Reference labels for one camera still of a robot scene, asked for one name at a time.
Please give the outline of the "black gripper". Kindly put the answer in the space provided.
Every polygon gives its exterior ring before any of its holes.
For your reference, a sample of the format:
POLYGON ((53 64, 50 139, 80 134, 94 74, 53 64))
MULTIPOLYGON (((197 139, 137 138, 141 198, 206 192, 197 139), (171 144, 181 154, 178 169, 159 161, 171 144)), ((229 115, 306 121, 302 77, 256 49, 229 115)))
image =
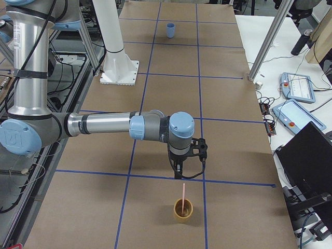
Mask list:
POLYGON ((176 155, 174 153, 168 153, 170 165, 174 171, 175 179, 183 178, 183 162, 187 159, 185 155, 176 155))

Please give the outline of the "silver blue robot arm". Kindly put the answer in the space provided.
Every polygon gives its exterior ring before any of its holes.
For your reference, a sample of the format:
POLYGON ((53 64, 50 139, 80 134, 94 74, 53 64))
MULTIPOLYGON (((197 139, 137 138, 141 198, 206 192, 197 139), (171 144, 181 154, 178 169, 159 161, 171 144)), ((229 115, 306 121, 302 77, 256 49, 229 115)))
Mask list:
POLYGON ((183 162, 193 156, 195 122, 186 112, 165 116, 158 110, 128 113, 55 113, 47 107, 49 30, 78 30, 79 1, 7 1, 13 21, 14 93, 1 144, 11 153, 30 155, 80 134, 128 132, 136 140, 168 146, 170 165, 183 178, 183 162))

